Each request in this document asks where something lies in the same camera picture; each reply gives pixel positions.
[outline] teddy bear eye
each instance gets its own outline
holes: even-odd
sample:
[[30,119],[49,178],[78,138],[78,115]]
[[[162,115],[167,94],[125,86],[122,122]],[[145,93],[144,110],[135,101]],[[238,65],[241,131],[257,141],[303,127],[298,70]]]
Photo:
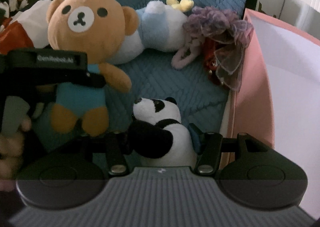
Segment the teddy bear eye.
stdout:
[[105,8],[98,8],[97,14],[99,17],[106,17],[108,15],[108,11]]
[[67,14],[69,11],[71,10],[71,6],[67,5],[63,8],[62,10],[62,14]]

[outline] metal screw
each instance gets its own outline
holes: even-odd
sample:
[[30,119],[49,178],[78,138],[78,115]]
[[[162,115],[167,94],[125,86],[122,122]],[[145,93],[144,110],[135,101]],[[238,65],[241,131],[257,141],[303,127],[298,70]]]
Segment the metal screw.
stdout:
[[213,167],[210,165],[201,165],[198,167],[200,174],[209,174],[213,172]]
[[124,165],[114,165],[111,167],[111,172],[114,174],[122,174],[126,171],[127,167]]

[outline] teddy bear ear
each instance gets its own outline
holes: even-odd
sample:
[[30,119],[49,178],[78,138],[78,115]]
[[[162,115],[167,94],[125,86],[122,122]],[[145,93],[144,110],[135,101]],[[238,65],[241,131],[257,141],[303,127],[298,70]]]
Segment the teddy bear ear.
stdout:
[[136,11],[130,7],[122,7],[125,19],[125,35],[131,36],[139,26],[139,17]]
[[46,16],[46,20],[47,23],[49,24],[52,15],[54,14],[54,12],[56,11],[56,9],[59,7],[59,5],[63,2],[64,0],[53,0],[50,5],[49,8],[47,10],[47,16]]

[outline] panda arm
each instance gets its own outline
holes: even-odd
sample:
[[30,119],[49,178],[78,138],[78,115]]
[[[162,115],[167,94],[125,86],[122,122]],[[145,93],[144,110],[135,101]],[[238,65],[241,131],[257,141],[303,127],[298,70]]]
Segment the panda arm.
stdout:
[[168,130],[136,120],[129,126],[128,140],[139,155],[146,158],[162,158],[172,147],[173,135]]

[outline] white plush toy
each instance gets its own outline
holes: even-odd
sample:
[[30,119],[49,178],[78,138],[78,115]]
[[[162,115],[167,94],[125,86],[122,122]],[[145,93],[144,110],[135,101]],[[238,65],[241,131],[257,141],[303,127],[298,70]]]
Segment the white plush toy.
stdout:
[[197,155],[189,130],[181,124],[174,98],[138,99],[133,105],[134,121],[128,139],[143,166],[196,166]]
[[147,48],[174,52],[184,46],[185,33],[182,25],[187,16],[181,10],[161,1],[150,1],[145,8],[136,12],[140,18],[137,31],[125,38],[118,53],[106,60],[108,63],[127,63]]

